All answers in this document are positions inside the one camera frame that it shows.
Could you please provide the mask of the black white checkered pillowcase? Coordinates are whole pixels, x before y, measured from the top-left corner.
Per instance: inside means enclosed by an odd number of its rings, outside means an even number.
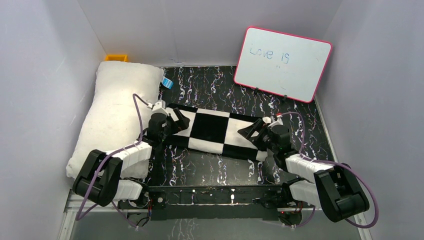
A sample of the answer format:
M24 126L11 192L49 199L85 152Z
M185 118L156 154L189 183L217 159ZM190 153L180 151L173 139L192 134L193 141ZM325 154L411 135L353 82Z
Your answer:
M165 139L167 145L186 148L224 157L263 162L268 156L266 150L259 150L238 133L253 125L257 120L270 124L270 117L255 117L170 103L166 111L177 120L174 109L189 118L189 127Z

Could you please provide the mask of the white pillow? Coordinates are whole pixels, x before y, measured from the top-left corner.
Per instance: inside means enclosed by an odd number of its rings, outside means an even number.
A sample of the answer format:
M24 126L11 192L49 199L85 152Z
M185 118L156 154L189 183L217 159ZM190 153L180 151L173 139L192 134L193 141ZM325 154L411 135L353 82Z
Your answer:
M149 64L103 61L94 97L83 121L66 175L76 178L92 150L114 151L133 144L151 118L148 103L159 99L164 70Z

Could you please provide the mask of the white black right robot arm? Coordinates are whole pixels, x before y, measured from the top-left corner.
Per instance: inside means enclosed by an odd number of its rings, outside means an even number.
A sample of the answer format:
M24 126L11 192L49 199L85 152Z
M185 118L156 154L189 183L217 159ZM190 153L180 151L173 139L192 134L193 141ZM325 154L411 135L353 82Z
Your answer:
M369 200L349 166L321 163L299 153L288 127L259 119L238 130L259 150L266 150L276 165L298 178L282 184L281 199L288 207L306 202L323 210L332 222L346 220L370 208Z

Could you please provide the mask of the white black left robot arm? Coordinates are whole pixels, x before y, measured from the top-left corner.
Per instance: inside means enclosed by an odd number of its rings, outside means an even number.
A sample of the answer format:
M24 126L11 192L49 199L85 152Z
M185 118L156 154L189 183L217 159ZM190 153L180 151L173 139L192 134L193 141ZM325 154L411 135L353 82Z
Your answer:
M178 108L154 112L133 144L109 152L92 150L75 178L73 192L102 207L112 201L130 200L135 207L144 208L149 194L140 183L122 177L122 171L148 163L169 136L187 130L189 124L190 119Z

